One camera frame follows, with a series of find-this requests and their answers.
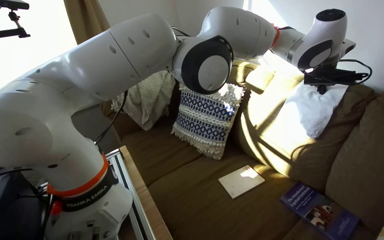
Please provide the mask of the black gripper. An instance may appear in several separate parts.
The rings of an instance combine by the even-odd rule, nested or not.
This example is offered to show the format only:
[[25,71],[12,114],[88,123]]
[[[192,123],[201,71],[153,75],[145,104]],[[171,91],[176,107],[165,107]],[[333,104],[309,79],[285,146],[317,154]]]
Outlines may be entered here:
[[367,74],[337,70],[336,67],[319,67],[304,74],[304,83],[313,86],[320,95],[324,95],[331,86],[356,86],[368,78]]

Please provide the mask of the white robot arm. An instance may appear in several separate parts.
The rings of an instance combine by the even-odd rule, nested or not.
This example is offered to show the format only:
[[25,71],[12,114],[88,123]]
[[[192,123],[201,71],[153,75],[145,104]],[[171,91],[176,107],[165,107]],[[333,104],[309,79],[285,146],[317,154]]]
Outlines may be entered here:
[[45,240],[117,240],[132,195],[73,127],[75,112],[159,71],[215,94],[235,59],[265,52],[320,83],[337,83],[344,74],[336,66],[355,47],[345,32],[347,15],[336,8],[319,12],[307,34],[232,7],[211,10],[200,32],[185,39],[159,15],[125,20],[0,88],[0,167],[29,167],[47,179],[56,206]]

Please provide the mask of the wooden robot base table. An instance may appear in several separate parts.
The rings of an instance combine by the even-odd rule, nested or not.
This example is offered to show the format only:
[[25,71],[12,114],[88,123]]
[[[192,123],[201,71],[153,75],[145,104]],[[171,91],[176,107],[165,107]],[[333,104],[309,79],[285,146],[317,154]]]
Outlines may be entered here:
[[173,240],[151,192],[125,146],[107,155],[120,183],[132,195],[132,208],[124,220],[120,240]]

